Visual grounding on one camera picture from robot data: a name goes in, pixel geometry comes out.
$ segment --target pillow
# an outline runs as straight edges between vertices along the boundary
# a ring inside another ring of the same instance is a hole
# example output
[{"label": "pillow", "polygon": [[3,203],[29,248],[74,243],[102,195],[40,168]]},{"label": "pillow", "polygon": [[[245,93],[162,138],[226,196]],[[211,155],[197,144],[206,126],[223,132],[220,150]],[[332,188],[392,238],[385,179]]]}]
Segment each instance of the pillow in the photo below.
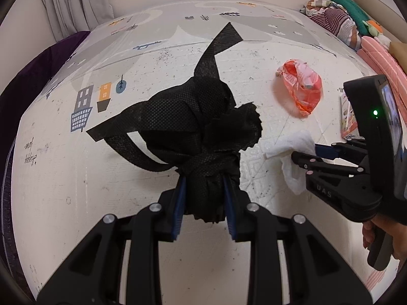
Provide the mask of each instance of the pillow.
[{"label": "pillow", "polygon": [[369,65],[374,72],[376,72],[377,74],[382,74],[382,71],[379,69],[379,67],[377,66],[377,64],[375,62],[373,62],[373,60],[369,57],[369,55],[363,50],[363,49],[359,49],[356,54],[358,54],[362,60],[364,60],[366,62],[367,65]]},{"label": "pillow", "polygon": [[375,39],[364,36],[362,49],[377,65],[381,73],[387,76],[398,110],[404,122],[407,121],[407,75],[398,65],[397,61]]}]

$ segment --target crumpled paper towel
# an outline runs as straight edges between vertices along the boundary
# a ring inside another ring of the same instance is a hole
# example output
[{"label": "crumpled paper towel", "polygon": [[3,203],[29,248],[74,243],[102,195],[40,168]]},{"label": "crumpled paper towel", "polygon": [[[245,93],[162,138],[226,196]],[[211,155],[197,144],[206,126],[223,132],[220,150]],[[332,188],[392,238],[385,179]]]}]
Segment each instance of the crumpled paper towel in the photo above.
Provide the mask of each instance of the crumpled paper towel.
[{"label": "crumpled paper towel", "polygon": [[278,144],[265,144],[266,158],[279,157],[282,163],[282,173],[287,186],[295,195],[306,190],[306,170],[294,164],[291,160],[293,151],[315,155],[315,142],[308,130],[280,137]]}]

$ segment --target black cloth bundle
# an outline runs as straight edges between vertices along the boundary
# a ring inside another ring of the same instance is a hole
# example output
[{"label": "black cloth bundle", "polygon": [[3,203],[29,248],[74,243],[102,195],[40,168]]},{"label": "black cloth bundle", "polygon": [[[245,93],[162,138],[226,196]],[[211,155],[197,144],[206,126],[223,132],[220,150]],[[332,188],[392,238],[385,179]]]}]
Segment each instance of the black cloth bundle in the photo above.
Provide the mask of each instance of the black cloth bundle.
[{"label": "black cloth bundle", "polygon": [[[88,130],[104,139],[130,163],[148,171],[177,166],[186,177],[186,214],[205,222],[225,218],[223,175],[239,186],[239,150],[261,137],[256,106],[236,108],[233,95],[219,79],[215,55],[242,41],[228,23],[199,60],[194,76],[182,85],[162,90]],[[148,150],[166,164],[144,154],[127,135],[138,131]]]}]

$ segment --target house illustration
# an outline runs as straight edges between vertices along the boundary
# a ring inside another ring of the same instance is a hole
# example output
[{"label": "house illustration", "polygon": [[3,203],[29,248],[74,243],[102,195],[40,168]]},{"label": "house illustration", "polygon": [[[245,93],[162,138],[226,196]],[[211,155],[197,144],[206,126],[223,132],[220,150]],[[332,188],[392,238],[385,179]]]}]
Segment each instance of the house illustration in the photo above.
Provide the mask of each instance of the house illustration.
[{"label": "house illustration", "polygon": [[107,106],[109,105],[109,102],[110,102],[110,89],[111,89],[111,82],[101,85],[99,100],[97,102],[98,112],[106,111]]},{"label": "house illustration", "polygon": [[71,132],[81,129],[86,126],[92,107],[90,106],[90,99],[92,98],[93,85],[81,89],[78,92],[75,109],[71,115]]}]

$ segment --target handle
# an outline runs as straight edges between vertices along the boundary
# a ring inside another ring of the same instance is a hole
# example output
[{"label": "handle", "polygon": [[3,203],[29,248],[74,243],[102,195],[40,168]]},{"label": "handle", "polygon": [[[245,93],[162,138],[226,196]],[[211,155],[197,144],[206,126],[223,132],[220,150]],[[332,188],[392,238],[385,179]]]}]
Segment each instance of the handle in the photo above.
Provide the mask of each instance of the handle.
[{"label": "handle", "polygon": [[375,270],[385,270],[390,262],[393,249],[393,237],[387,234],[383,229],[376,227],[374,242],[371,244],[368,256],[368,264]]}]

